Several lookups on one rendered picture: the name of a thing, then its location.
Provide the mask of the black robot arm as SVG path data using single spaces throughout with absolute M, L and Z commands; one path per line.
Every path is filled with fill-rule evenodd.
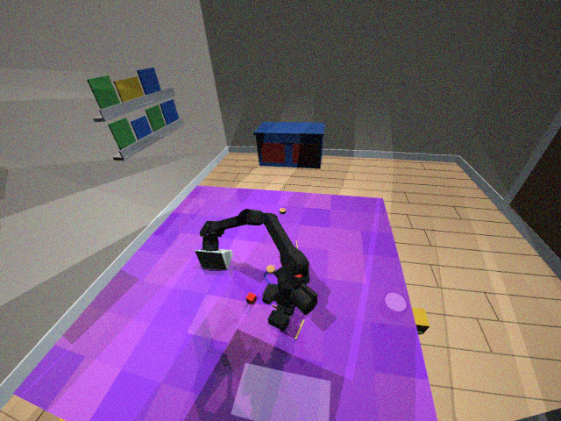
M 222 237 L 226 229 L 242 225 L 262 224 L 265 225 L 280 252 L 280 264 L 282 265 L 282 268 L 273 273 L 278 278 L 278 284 L 267 284 L 263 292 L 262 302 L 281 304 L 280 297 L 276 296 L 279 290 L 282 296 L 289 297 L 303 315 L 309 314 L 317 304 L 317 293 L 307 285 L 307 283 L 310 283 L 309 260 L 292 244 L 275 214 L 263 213 L 261 210 L 244 209 L 239 212 L 238 216 L 232 218 L 206 221 L 200 230 L 200 237 L 203 237 L 202 249 L 200 250 L 220 251 L 219 238 Z M 300 274 L 302 274 L 302 277 L 295 277 Z

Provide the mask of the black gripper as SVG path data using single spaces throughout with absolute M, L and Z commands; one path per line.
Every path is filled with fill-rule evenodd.
M 277 305 L 276 310 L 272 310 L 267 321 L 270 325 L 286 331 L 290 318 L 294 315 L 296 305 L 291 302 L 289 297 L 282 296 L 279 290 L 276 296 L 280 297 L 280 304 Z

